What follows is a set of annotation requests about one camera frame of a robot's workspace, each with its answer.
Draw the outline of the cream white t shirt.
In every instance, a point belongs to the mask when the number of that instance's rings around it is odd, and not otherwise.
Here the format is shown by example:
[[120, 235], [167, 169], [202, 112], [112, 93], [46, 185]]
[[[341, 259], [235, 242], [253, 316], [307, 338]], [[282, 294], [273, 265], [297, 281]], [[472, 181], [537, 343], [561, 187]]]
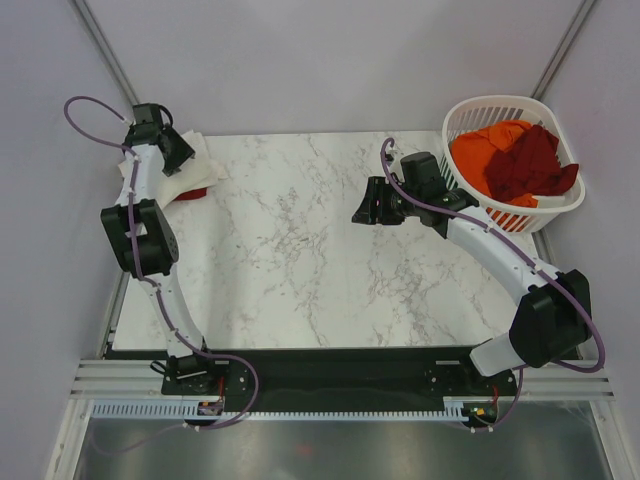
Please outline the cream white t shirt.
[[181, 136], [195, 150], [195, 156], [187, 160], [173, 176], [165, 176], [162, 172], [164, 158], [159, 148], [146, 145], [135, 148], [133, 154], [125, 153], [125, 160], [119, 164], [123, 186], [116, 205], [125, 207], [129, 202], [129, 194], [133, 192], [135, 203], [151, 199], [164, 209], [179, 194], [199, 188], [199, 182], [209, 173], [202, 149], [203, 135], [191, 130]]

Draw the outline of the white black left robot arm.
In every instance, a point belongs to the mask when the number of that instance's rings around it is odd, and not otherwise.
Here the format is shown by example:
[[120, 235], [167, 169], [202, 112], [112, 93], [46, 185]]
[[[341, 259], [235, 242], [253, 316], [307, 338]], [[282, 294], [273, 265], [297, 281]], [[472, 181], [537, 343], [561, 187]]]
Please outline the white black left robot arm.
[[161, 324], [166, 340], [164, 375], [208, 393], [219, 382], [219, 369], [202, 359], [206, 347], [179, 285], [177, 239], [156, 196], [173, 153], [184, 161], [194, 155], [167, 126], [135, 123], [124, 140], [129, 167], [114, 206], [100, 219], [120, 268], [139, 283]]

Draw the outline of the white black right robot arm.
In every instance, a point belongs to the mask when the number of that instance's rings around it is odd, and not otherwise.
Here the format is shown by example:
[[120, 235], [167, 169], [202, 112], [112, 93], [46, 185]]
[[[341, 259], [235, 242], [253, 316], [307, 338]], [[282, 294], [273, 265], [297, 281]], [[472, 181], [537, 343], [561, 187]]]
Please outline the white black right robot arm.
[[371, 177], [352, 220], [364, 225], [400, 225], [417, 217], [479, 262], [517, 306], [508, 332], [472, 348], [458, 368], [467, 392], [483, 392], [494, 375], [518, 367], [562, 367], [563, 357], [589, 339], [598, 339], [590, 315], [589, 284], [577, 270], [563, 273], [527, 255], [467, 192], [455, 189], [427, 205], [410, 198], [393, 181]]

